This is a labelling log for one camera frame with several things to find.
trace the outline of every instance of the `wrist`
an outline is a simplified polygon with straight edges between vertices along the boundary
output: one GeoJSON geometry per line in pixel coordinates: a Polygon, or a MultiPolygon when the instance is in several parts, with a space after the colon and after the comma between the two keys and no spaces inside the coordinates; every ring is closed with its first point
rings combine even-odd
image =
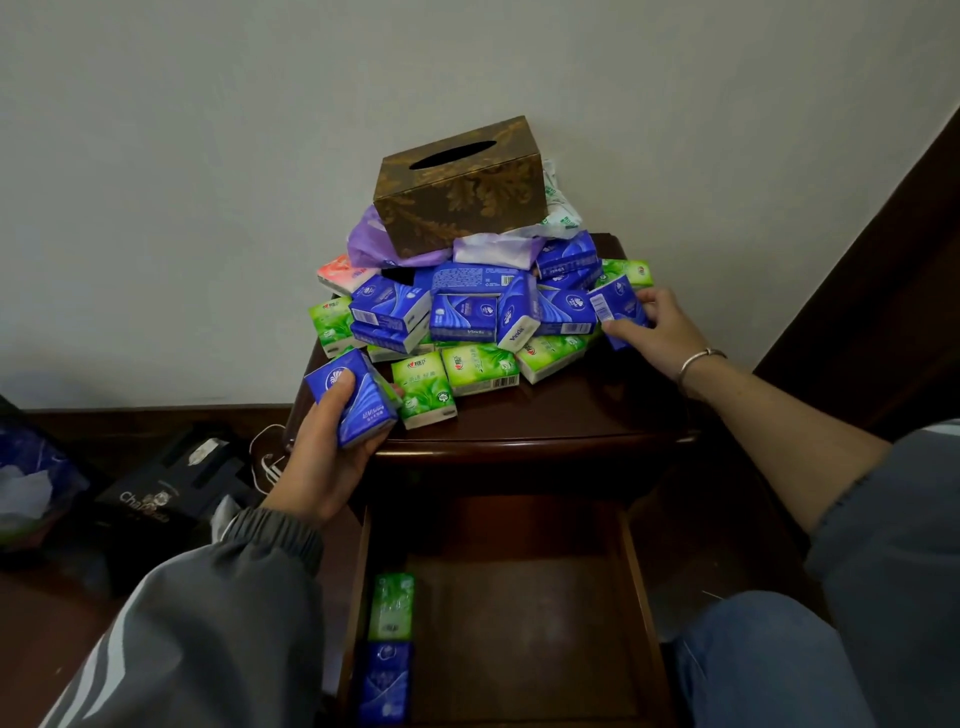
{"type": "Polygon", "coordinates": [[[701,356],[690,362],[683,380],[684,390],[694,399],[710,402],[718,385],[736,369],[726,357],[718,354],[701,356]]]}

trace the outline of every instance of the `tissue box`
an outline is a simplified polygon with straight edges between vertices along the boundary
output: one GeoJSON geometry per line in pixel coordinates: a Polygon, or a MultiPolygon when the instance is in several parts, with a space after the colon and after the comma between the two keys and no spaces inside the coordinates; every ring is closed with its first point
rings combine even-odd
{"type": "Polygon", "coordinates": [[[413,574],[378,574],[373,580],[368,639],[409,641],[413,614],[413,574]]]}
{"type": "Polygon", "coordinates": [[[474,263],[441,263],[433,269],[434,295],[500,296],[520,273],[517,268],[474,263]]]}
{"type": "Polygon", "coordinates": [[[540,150],[523,116],[383,159],[373,204],[401,257],[547,215],[540,150]]]}
{"type": "Polygon", "coordinates": [[[536,384],[577,361],[596,336],[534,336],[516,353],[520,373],[536,384]]]}
{"type": "Polygon", "coordinates": [[[379,274],[379,268],[351,267],[350,259],[346,255],[334,258],[317,269],[317,279],[320,283],[341,296],[351,296],[353,291],[379,274]]]}
{"type": "Polygon", "coordinates": [[[313,319],[320,345],[328,358],[339,356],[350,347],[359,349],[366,346],[353,338],[353,332],[350,330],[353,315],[350,313],[349,303],[350,298],[343,297],[315,305],[310,309],[310,318],[313,319]]]}
{"type": "Polygon", "coordinates": [[[430,336],[439,341],[496,341],[496,300],[483,296],[437,296],[430,336]]]}
{"type": "Polygon", "coordinates": [[[597,260],[586,268],[577,268],[569,273],[561,273],[548,279],[539,279],[537,287],[541,291],[568,291],[576,288],[590,289],[593,283],[603,275],[603,265],[597,260]]]}
{"type": "Polygon", "coordinates": [[[414,349],[423,341],[430,328],[430,317],[424,316],[420,323],[414,326],[410,333],[403,331],[394,331],[389,328],[380,328],[361,324],[354,321],[350,324],[350,330],[353,332],[353,338],[364,344],[372,344],[381,349],[389,349],[392,352],[402,353],[409,356],[414,349]]]}
{"type": "Polygon", "coordinates": [[[409,333],[430,310],[431,299],[425,288],[374,276],[353,294],[350,311],[361,324],[409,333]]]}
{"type": "Polygon", "coordinates": [[[537,336],[593,333],[597,315],[587,291],[540,291],[540,327],[537,336]]]}
{"type": "Polygon", "coordinates": [[[357,722],[360,725],[405,722],[409,685],[410,643],[368,643],[357,722]]]}
{"type": "Polygon", "coordinates": [[[537,332],[541,316],[536,280],[529,273],[517,273],[497,305],[496,345],[508,352],[520,351],[537,332]]]}
{"type": "Polygon", "coordinates": [[[493,344],[467,344],[441,349],[454,397],[466,397],[520,383],[516,357],[493,344]]]}
{"type": "Polygon", "coordinates": [[[597,249],[587,231],[578,232],[569,240],[548,240],[537,256],[540,279],[586,268],[597,262],[597,249]]]}
{"type": "Polygon", "coordinates": [[[400,419],[407,429],[432,425],[457,416],[444,360],[436,352],[414,356],[392,365],[394,384],[403,388],[400,419]]]}
{"type": "MultiPolygon", "coordinates": [[[[643,312],[643,306],[636,299],[636,293],[630,285],[626,276],[613,279],[606,285],[594,288],[588,293],[590,305],[596,311],[597,318],[600,321],[612,321],[613,319],[631,319],[638,326],[648,326],[647,316],[643,312]]],[[[608,336],[614,351],[619,351],[630,346],[622,339],[615,336],[608,336]]]]}
{"type": "Polygon", "coordinates": [[[354,349],[304,377],[313,397],[320,401],[340,374],[349,369],[356,377],[353,394],[347,400],[337,427],[337,444],[349,448],[369,440],[396,424],[400,397],[363,352],[354,349]]]}
{"type": "Polygon", "coordinates": [[[603,266],[603,275],[594,283],[597,287],[606,285],[620,276],[626,276],[634,289],[649,288],[654,284],[654,277],[650,275],[650,266],[647,265],[646,260],[603,258],[600,265],[603,266]]]}
{"type": "Polygon", "coordinates": [[[433,339],[430,338],[430,334],[427,334],[422,339],[420,343],[414,347],[414,350],[410,353],[407,352],[395,352],[392,349],[384,349],[383,347],[377,346],[368,346],[367,347],[367,356],[370,358],[370,361],[374,364],[379,364],[381,362],[387,361],[399,361],[400,359],[405,359],[411,354],[413,356],[420,356],[422,353],[429,353],[434,351],[436,347],[434,346],[433,339]]]}

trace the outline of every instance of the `wooden tissue box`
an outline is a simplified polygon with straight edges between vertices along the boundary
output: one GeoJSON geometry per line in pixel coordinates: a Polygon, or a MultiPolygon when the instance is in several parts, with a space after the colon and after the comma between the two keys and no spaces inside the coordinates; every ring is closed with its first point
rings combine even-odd
{"type": "Polygon", "coordinates": [[[373,204],[401,257],[536,225],[546,217],[546,196],[526,117],[384,158],[373,204]]]}

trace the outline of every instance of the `left hand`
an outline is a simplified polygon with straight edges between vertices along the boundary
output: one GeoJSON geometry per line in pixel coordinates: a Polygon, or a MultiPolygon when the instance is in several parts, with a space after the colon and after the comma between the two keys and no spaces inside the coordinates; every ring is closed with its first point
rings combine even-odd
{"type": "Polygon", "coordinates": [[[356,384],[344,370],[303,418],[290,462],[261,508],[287,513],[320,528],[340,512],[360,482],[367,461],[388,432],[350,449],[337,448],[337,427],[356,384]]]}

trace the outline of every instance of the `blue tissue pack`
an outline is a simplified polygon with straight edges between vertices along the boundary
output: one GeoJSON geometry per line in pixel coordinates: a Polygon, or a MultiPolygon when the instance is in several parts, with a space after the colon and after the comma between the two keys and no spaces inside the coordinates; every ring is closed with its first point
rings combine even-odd
{"type": "Polygon", "coordinates": [[[567,291],[574,288],[589,289],[603,274],[603,263],[597,260],[586,268],[577,268],[569,273],[561,273],[548,279],[537,281],[541,291],[567,291]]]}
{"type": "Polygon", "coordinates": [[[360,691],[360,725],[403,723],[410,685],[410,643],[368,643],[367,673],[360,691]]]}
{"type": "Polygon", "coordinates": [[[435,265],[428,265],[425,268],[414,268],[414,286],[417,288],[426,288],[433,290],[433,272],[437,269],[435,265]]]}
{"type": "Polygon", "coordinates": [[[429,314],[423,316],[420,322],[410,329],[409,333],[395,331],[389,328],[372,327],[354,321],[350,324],[353,338],[364,344],[373,344],[375,347],[390,349],[394,352],[412,353],[417,345],[426,336],[430,327],[429,314]]]}
{"type": "Polygon", "coordinates": [[[429,313],[430,302],[428,288],[374,276],[353,292],[350,312],[361,324],[409,333],[429,313]]]}
{"type": "MultiPolygon", "coordinates": [[[[626,276],[620,276],[606,285],[594,288],[587,295],[600,321],[630,319],[638,326],[650,326],[647,315],[643,312],[643,306],[636,299],[636,292],[626,276]]],[[[626,341],[615,336],[608,335],[607,338],[615,352],[630,346],[626,341]]]]}
{"type": "Polygon", "coordinates": [[[434,341],[496,341],[496,299],[487,296],[437,296],[430,318],[434,341]]]}
{"type": "Polygon", "coordinates": [[[501,296],[519,271],[479,263],[441,263],[433,269],[430,290],[452,296],[501,296]]]}
{"type": "Polygon", "coordinates": [[[314,399],[320,401],[346,369],[353,372],[356,383],[337,427],[337,445],[341,448],[369,440],[393,427],[397,420],[396,410],[401,404],[394,388],[359,349],[341,354],[304,377],[314,399]]]}
{"type": "Polygon", "coordinates": [[[597,315],[587,295],[587,291],[540,291],[537,336],[593,333],[597,315]]]}
{"type": "Polygon", "coordinates": [[[540,291],[529,273],[517,271],[497,302],[496,345],[517,353],[540,326],[540,291]]]}
{"type": "Polygon", "coordinates": [[[597,249],[587,231],[578,232],[569,240],[547,240],[537,256],[540,280],[586,268],[597,262],[597,249]]]}

